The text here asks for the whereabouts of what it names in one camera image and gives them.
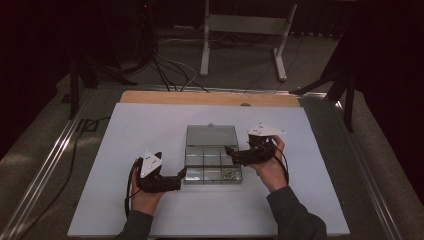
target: hand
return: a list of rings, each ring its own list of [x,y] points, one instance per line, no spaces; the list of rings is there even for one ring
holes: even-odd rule
[[[152,215],[156,211],[156,207],[159,203],[160,198],[165,192],[160,193],[146,193],[137,187],[137,171],[133,171],[131,179],[131,210],[136,210],[149,215]]]
[[[273,136],[272,138],[277,144],[277,149],[275,149],[275,156],[279,159],[279,161],[281,161],[285,143],[278,136]],[[269,192],[272,193],[287,186],[284,170],[281,168],[281,164],[278,163],[276,159],[272,158],[264,163],[251,164],[249,166],[255,169],[256,174],[261,178]]]

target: small object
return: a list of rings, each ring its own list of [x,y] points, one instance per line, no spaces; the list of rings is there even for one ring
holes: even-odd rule
[[[227,180],[233,179],[234,178],[234,172],[232,170],[227,170],[227,171],[224,172],[223,176],[224,176],[224,179],[227,179]]]

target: metal frame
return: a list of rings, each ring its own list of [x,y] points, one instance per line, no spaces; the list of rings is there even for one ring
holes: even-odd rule
[[[278,71],[278,79],[280,81],[286,81],[287,75],[284,68],[282,53],[290,32],[296,8],[297,4],[293,4],[291,6],[286,19],[216,15],[210,14],[209,0],[205,0],[205,31],[200,75],[205,77],[208,75],[209,71],[209,31],[275,34],[281,35],[280,45],[278,48],[273,49],[275,66]]]
[[[348,130],[344,123],[344,111],[342,104],[340,102],[337,102],[334,105],[333,109],[337,116],[338,122],[344,130],[343,132],[346,136],[346,139],[348,140],[349,145],[353,149],[355,159],[357,160],[356,164],[359,169],[359,173],[361,174],[362,181],[364,182],[365,188],[368,192],[368,195],[370,196],[371,202],[374,205],[375,211],[380,219],[381,225],[384,231],[386,232],[387,239],[403,239],[399,228],[397,227],[392,217],[392,214],[390,213],[388,205],[384,200],[383,195],[381,194],[377,182],[375,181],[374,176],[368,167],[367,159],[362,154],[355,136],[352,132]]]

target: black cable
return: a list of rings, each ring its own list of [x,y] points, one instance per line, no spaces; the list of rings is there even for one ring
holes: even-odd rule
[[[153,54],[150,54],[149,57],[147,57],[145,59],[138,60],[136,66],[130,67],[130,68],[127,68],[127,69],[116,70],[115,72],[117,74],[120,74],[120,75],[135,74],[139,71],[144,70],[147,67],[147,65],[149,64],[149,62],[151,61],[152,57],[153,57]]]
[[[169,82],[170,84],[172,84],[172,86],[174,86],[174,90],[176,92],[178,92],[177,90],[177,85],[175,85],[174,82],[172,82],[171,80],[168,79],[168,77],[166,76],[165,72],[159,67],[159,64],[156,62],[156,66],[158,67],[158,71],[160,74],[162,74],[163,78],[165,79],[165,81]]]
[[[164,38],[164,39],[185,39],[185,38],[187,38],[187,39],[192,39],[192,37],[195,37],[195,36],[197,36],[197,35],[199,35],[199,40],[202,40],[202,39],[204,39],[204,29],[202,28],[202,29],[200,29],[200,30],[198,30],[198,31],[196,31],[196,32],[193,32],[193,33],[186,33],[186,34],[180,34],[180,35],[158,35],[158,37],[160,37],[160,38]],[[210,32],[209,33],[209,36],[212,36],[212,35],[222,35],[222,33],[220,33],[220,32]]]
[[[138,189],[137,192],[130,195],[132,175],[134,174],[134,171],[137,170],[137,167],[140,167],[138,160],[131,167],[130,175],[128,176],[127,195],[126,195],[125,200],[124,200],[125,215],[127,216],[127,218],[128,218],[129,213],[130,213],[130,206],[129,206],[130,205],[129,204],[130,198],[132,198],[134,195],[136,195],[137,193],[139,193],[141,191],[141,189]]]
[[[162,80],[163,84],[165,84],[166,89],[168,89],[168,92],[170,92],[170,91],[171,91],[171,89],[169,89],[168,83],[167,83],[167,82],[165,81],[165,79],[163,78],[162,73],[161,73],[161,72],[160,72],[160,70],[159,70],[159,65],[158,65],[158,63],[156,62],[156,60],[155,60],[155,59],[153,60],[153,62],[154,62],[154,63],[155,63],[155,65],[156,65],[156,70],[158,70],[158,72],[159,72],[159,76],[160,76],[160,78],[161,78],[161,80]]]
[[[168,61],[169,63],[171,63],[172,65],[174,65],[175,67],[177,67],[179,70],[180,70],[180,72],[179,71],[177,71],[177,70],[175,70],[175,69],[173,69],[173,68],[170,68],[170,67],[168,67],[168,66],[166,66],[165,64],[163,64],[163,63],[160,63],[160,62],[158,62],[158,64],[159,65],[161,65],[162,67],[165,67],[165,68],[167,68],[167,69],[169,69],[169,70],[171,70],[171,71],[173,71],[173,72],[175,72],[175,73],[178,73],[179,75],[181,75],[181,76],[183,76],[183,77],[185,77],[186,78],[186,84],[184,85],[184,86],[186,86],[188,83],[190,83],[190,78],[189,78],[189,76],[187,75],[187,73],[180,67],[180,66],[178,66],[178,64],[176,64],[176,63],[174,63],[174,62],[170,62],[170,61]],[[193,84],[195,84],[196,86],[198,86],[198,87],[200,87],[201,89],[203,89],[205,92],[208,92],[209,93],[209,90],[207,90],[206,88],[204,88],[203,86],[201,86],[200,84],[198,84],[198,83],[196,83],[196,82],[194,82],[194,81],[192,81],[192,83]]]
[[[56,194],[56,196],[53,198],[53,200],[49,203],[49,205],[47,205],[47,207],[44,209],[44,211],[38,215],[38,217],[31,223],[31,225],[29,225],[29,227],[25,230],[25,232],[22,234],[21,236],[21,240],[28,234],[28,232],[38,223],[38,221],[40,221],[40,219],[44,216],[44,214],[46,214],[46,212],[51,208],[51,206],[53,206],[53,204],[56,202],[57,199],[59,199],[60,195],[62,194],[63,190],[65,189],[65,187],[67,186],[69,180],[71,179],[72,176],[72,172],[74,170],[74,163],[75,163],[75,156],[76,156],[76,152],[77,152],[77,146],[78,146],[78,141],[81,138],[81,136],[83,135],[83,133],[85,131],[87,131],[87,129],[89,127],[91,127],[93,124],[99,123],[100,121],[106,120],[106,119],[110,119],[110,117],[104,117],[104,118],[100,118],[98,120],[94,120],[93,122],[87,124],[86,126],[84,126],[80,132],[80,134],[78,135],[77,139],[75,140],[74,146],[73,146],[73,151],[72,151],[72,159],[71,159],[71,165],[69,167],[69,172],[68,172],[68,176],[66,177],[65,182],[63,183],[61,189],[59,190],[59,192]]]
[[[227,36],[227,38],[229,38],[231,40],[230,43],[224,43],[221,41],[221,39],[225,39],[225,38],[219,38],[216,41],[212,41],[212,43],[215,43],[216,45],[218,45],[218,47],[210,47],[211,49],[220,49],[220,48],[233,48],[233,47],[250,47],[253,46],[255,44],[264,42],[265,40],[267,40],[268,38],[271,37],[271,35],[267,34],[267,35],[263,35],[261,36],[261,38],[259,38],[256,41],[250,41],[250,40],[246,40],[243,38],[240,38],[239,36],[229,33],[229,34],[225,34],[224,36]],[[248,44],[238,44],[238,41],[243,41],[243,42],[248,42]]]
[[[272,49],[274,49],[274,47],[275,47],[275,44],[277,43],[277,36],[275,36],[274,37],[274,42],[272,43]],[[244,93],[247,93],[247,91],[249,91],[249,89],[253,86],[253,85],[255,85],[255,83],[257,82],[257,81],[259,81],[260,79],[262,79],[266,74],[268,74],[269,73],[269,70],[271,69],[271,66],[273,65],[273,63],[270,63],[269,65],[268,65],[268,69],[266,70],[266,72],[264,72],[261,76],[259,76],[257,79],[255,79],[255,81],[253,81],[250,85],[249,85],[249,87],[247,87],[246,88],[246,90],[244,91]]]
[[[283,151],[281,151],[277,146],[275,147],[275,149],[277,149],[280,153],[281,153],[281,155],[283,156],[283,158],[284,158],[284,161],[286,162],[286,170],[287,170],[287,172],[289,171],[289,165],[287,165],[287,159],[286,159],[286,156],[284,155],[284,153],[283,153]]]

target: handheld device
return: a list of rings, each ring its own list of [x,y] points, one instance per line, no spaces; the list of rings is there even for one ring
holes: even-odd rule
[[[225,152],[231,156],[233,164],[240,164],[247,166],[250,164],[259,164],[267,162],[271,159],[277,160],[283,168],[284,175],[287,183],[289,182],[289,172],[287,160],[284,157],[286,166],[283,165],[281,159],[275,156],[276,146],[273,142],[272,136],[282,135],[286,132],[282,129],[274,128],[262,123],[250,129],[247,134],[249,135],[249,149],[243,151],[235,151],[231,147],[225,146]]]
[[[160,170],[162,168],[162,153],[152,154],[148,151],[144,154],[144,158],[139,157],[133,164],[130,175],[128,177],[127,196],[125,198],[125,214],[129,214],[129,200],[131,180],[134,171],[136,171],[137,187],[146,193],[168,192],[181,189],[181,180],[186,176],[187,168],[183,168],[177,176],[162,176]]]

